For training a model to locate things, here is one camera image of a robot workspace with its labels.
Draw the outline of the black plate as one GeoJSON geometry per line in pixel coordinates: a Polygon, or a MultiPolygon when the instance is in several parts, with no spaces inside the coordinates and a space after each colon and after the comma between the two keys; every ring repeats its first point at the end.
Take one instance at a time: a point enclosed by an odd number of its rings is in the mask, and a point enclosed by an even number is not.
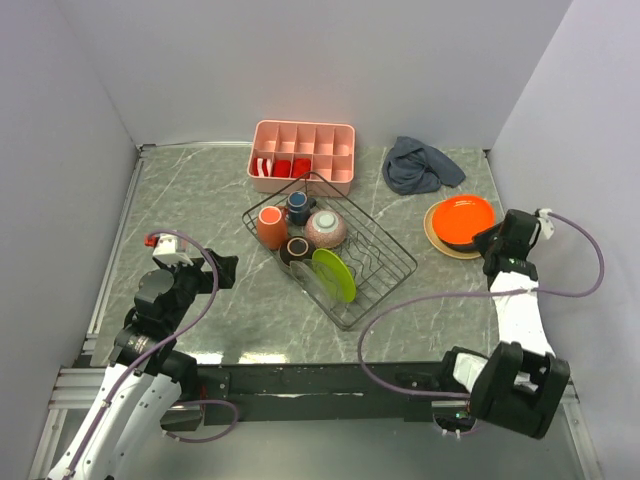
{"type": "Polygon", "coordinates": [[[467,243],[451,243],[441,239],[436,233],[432,234],[432,239],[436,244],[451,251],[458,253],[477,253],[478,249],[473,242],[467,243]]]}

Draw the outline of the orange plate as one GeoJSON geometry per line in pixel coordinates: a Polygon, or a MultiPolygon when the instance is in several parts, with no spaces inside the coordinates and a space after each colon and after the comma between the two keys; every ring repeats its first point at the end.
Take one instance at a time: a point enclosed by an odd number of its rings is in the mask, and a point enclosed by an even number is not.
{"type": "Polygon", "coordinates": [[[474,235],[495,224],[491,204],[476,195],[458,195],[444,200],[435,210],[432,225],[435,233],[451,243],[472,242],[474,235]]]}

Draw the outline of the tan wooden plate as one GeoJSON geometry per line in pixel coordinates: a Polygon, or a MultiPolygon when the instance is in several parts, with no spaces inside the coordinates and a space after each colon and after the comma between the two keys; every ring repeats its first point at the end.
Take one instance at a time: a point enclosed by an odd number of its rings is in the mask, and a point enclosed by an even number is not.
{"type": "Polygon", "coordinates": [[[424,232],[425,232],[425,235],[426,235],[427,239],[432,244],[432,246],[436,250],[438,250],[440,253],[442,253],[442,254],[450,257],[450,258],[457,259],[457,260],[474,260],[474,259],[480,258],[481,255],[477,251],[460,252],[460,251],[457,251],[457,250],[454,250],[454,249],[448,247],[436,235],[435,230],[434,230],[433,225],[432,225],[432,219],[433,219],[433,215],[435,213],[435,210],[437,209],[437,207],[439,205],[440,205],[440,202],[437,202],[437,203],[433,204],[426,211],[424,219],[423,219],[424,232]]]}

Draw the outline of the clear glass plate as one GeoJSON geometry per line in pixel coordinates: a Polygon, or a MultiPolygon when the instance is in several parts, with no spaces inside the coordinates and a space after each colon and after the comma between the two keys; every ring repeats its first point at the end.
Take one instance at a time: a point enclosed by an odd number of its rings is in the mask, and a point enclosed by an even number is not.
{"type": "Polygon", "coordinates": [[[292,276],[310,296],[317,296],[322,292],[322,283],[312,268],[304,261],[293,260],[290,262],[289,268],[292,276]]]}
{"type": "Polygon", "coordinates": [[[331,309],[339,300],[340,285],[332,270],[315,260],[303,261],[302,280],[307,293],[331,309]]]}

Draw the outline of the lime green plate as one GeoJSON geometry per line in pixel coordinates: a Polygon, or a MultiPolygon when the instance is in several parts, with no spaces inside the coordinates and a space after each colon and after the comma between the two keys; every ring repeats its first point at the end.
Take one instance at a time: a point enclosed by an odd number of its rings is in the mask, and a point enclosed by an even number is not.
{"type": "Polygon", "coordinates": [[[313,253],[312,260],[331,272],[339,286],[342,302],[351,303],[355,300],[357,287],[354,276],[338,254],[326,248],[318,248],[313,253]]]}

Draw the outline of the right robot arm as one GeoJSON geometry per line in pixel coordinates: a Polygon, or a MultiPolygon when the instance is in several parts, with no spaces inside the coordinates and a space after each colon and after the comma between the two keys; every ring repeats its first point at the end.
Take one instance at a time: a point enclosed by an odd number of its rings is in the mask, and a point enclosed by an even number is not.
{"type": "Polygon", "coordinates": [[[570,376],[568,362],[555,355],[544,332],[538,272],[527,260],[537,240],[553,232],[548,209],[510,209],[502,222],[473,237],[484,259],[499,343],[487,358],[453,348],[437,376],[447,397],[470,394],[473,417],[534,439],[546,435],[570,376]]]}

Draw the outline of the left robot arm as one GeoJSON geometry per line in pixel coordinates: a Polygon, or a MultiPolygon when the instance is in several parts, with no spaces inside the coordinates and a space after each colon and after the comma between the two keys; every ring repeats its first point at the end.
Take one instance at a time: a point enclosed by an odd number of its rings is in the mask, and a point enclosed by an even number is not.
{"type": "Polygon", "coordinates": [[[239,259],[156,247],[153,261],[157,267],[140,279],[114,339],[100,389],[51,479],[125,478],[134,447],[165,412],[177,401],[199,402],[197,362],[176,351],[176,332],[197,296],[233,287],[239,259]]]}

